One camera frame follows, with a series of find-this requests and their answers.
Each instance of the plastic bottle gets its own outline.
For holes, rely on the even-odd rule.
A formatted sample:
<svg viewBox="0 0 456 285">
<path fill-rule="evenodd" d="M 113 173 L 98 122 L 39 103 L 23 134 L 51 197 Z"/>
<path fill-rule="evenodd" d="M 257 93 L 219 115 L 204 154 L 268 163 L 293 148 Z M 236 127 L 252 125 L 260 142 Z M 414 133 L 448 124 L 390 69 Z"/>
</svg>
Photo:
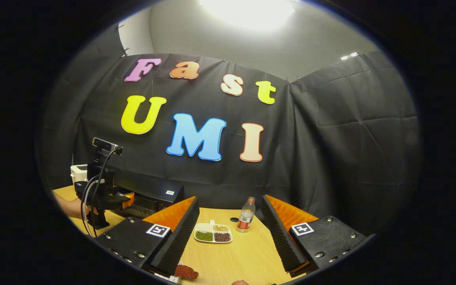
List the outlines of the plastic bottle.
<svg viewBox="0 0 456 285">
<path fill-rule="evenodd" d="M 240 211 L 239 222 L 237 223 L 237 231 L 239 233 L 247 233 L 255 216 L 256 209 L 255 198 L 249 197 L 246 204 L 242 206 L 242 211 Z"/>
</svg>

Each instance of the white tray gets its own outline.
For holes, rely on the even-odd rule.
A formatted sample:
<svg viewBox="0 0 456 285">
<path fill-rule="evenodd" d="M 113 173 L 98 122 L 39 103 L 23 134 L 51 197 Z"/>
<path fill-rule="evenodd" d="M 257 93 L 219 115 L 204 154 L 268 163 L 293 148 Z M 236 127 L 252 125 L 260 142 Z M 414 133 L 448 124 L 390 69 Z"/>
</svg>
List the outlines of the white tray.
<svg viewBox="0 0 456 285">
<path fill-rule="evenodd" d="M 228 229 L 228 231 L 227 232 L 215 231 L 214 230 L 214 226 L 226 227 Z M 197 239 L 197 237 L 196 237 L 196 233 L 197 232 L 212 233 L 212 241 Z M 230 240 L 229 241 L 216 241 L 215 238 L 214 238 L 214 235 L 216 233 L 229 234 L 230 235 Z M 198 224 L 196 224 L 195 231 L 193 232 L 193 235 L 195 236 L 195 240 L 201 241 L 201 242 L 229 243 L 229 242 L 231 242 L 233 240 L 233 235 L 232 235 L 232 231 L 230 230 L 230 227 L 227 226 L 227 225 L 218 225 L 218 224 L 216 224 L 214 222 L 214 220 L 210 220 L 210 224 L 207 224 L 205 222 L 199 222 Z"/>
</svg>

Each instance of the wrinkled fabric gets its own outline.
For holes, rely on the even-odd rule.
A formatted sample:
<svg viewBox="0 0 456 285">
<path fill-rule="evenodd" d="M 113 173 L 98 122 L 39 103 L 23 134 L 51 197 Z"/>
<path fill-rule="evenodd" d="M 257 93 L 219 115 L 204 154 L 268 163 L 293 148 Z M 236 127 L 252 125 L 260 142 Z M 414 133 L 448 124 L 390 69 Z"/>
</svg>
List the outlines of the wrinkled fabric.
<svg viewBox="0 0 456 285">
<path fill-rule="evenodd" d="M 162 62 L 140 81 L 125 82 L 141 58 Z M 197 78 L 170 77 L 183 61 L 199 63 Z M 261 197 L 268 194 L 318 217 L 335 215 L 369 235 L 398 212 L 418 180 L 421 152 L 416 110 L 402 77 L 381 52 L 340 61 L 293 83 L 199 56 L 119 56 L 105 64 L 98 69 L 93 65 L 91 71 L 84 67 L 92 77 L 81 91 L 62 99 L 68 103 L 47 109 L 50 113 L 42 128 L 50 130 L 49 137 L 44 135 L 40 142 L 42 152 L 50 152 L 49 164 L 57 162 L 46 175 L 52 188 L 71 184 L 54 173 L 69 179 L 71 153 L 74 164 L 89 163 L 94 154 L 92 139 L 99 137 L 123 146 L 123 155 L 113 156 L 110 166 L 123 173 L 183 183 L 185 197 L 199 197 L 201 207 L 238 209 L 253 196 L 258 209 Z M 225 74 L 244 80 L 242 95 L 222 92 Z M 271 92 L 274 104 L 258 99 L 257 81 L 270 81 L 276 88 Z M 53 95 L 55 100 L 61 101 L 60 93 Z M 151 97 L 167 99 L 147 133 L 135 135 L 121 126 L 131 95 L 145 97 L 136 122 L 146 119 Z M 226 121 L 220 161 L 200 159 L 201 146 L 191 157 L 166 152 L 177 113 L 192 115 L 197 130 L 210 118 Z M 244 151 L 243 123 L 264 127 L 260 162 L 239 158 Z M 52 138 L 53 144 L 45 146 Z M 115 183 L 123 176 L 116 175 Z M 260 211 L 256 214 L 263 219 Z"/>
</svg>

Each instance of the black cable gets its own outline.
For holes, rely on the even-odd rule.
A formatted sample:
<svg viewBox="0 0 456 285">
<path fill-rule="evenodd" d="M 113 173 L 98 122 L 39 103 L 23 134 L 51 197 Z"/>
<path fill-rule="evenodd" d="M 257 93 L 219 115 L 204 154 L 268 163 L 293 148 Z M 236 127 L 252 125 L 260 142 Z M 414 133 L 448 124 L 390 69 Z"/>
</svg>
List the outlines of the black cable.
<svg viewBox="0 0 456 285">
<path fill-rule="evenodd" d="M 87 234 L 89 234 L 89 230 L 87 229 L 86 222 L 84 221 L 84 199 L 86 197 L 85 195 L 87 195 L 87 189 L 89 189 L 89 184 L 91 184 L 98 176 L 99 175 L 95 175 L 89 180 L 89 182 L 87 182 L 87 185 L 85 186 L 84 192 L 82 193 L 82 197 L 80 199 L 80 218 L 82 219 L 82 224 L 84 225 L 84 229 L 85 232 L 87 232 Z"/>
<path fill-rule="evenodd" d="M 103 169 L 105 169 L 105 164 L 108 161 L 108 159 L 110 158 L 110 156 L 112 155 L 112 153 L 114 153 L 116 151 L 117 151 L 117 149 L 111 151 L 106 156 L 105 161 L 103 162 L 103 166 L 101 166 L 101 171 L 100 171 L 100 174 L 99 174 L 99 177 L 98 177 L 98 184 L 96 184 L 96 188 L 94 189 L 94 192 L 93 192 L 93 198 L 91 199 L 91 219 L 93 220 L 93 230 L 94 230 L 94 236 L 95 237 L 97 237 L 98 235 L 96 234 L 96 227 L 94 226 L 94 204 L 93 204 L 93 201 L 94 201 L 94 197 L 96 197 L 96 191 L 98 191 L 98 187 L 100 186 L 100 183 L 101 183 L 101 175 L 103 175 Z"/>
</svg>

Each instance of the red label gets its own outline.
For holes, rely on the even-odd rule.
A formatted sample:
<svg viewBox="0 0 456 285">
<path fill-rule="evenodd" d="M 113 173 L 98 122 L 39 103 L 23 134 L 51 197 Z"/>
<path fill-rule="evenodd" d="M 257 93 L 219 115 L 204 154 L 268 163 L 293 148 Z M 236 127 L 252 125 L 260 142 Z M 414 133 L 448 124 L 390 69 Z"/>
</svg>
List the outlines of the red label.
<svg viewBox="0 0 456 285">
<path fill-rule="evenodd" d="M 239 229 L 248 229 L 249 228 L 249 223 L 248 222 L 242 222 L 241 220 L 239 220 L 239 223 L 237 224 L 237 227 Z"/>
</svg>

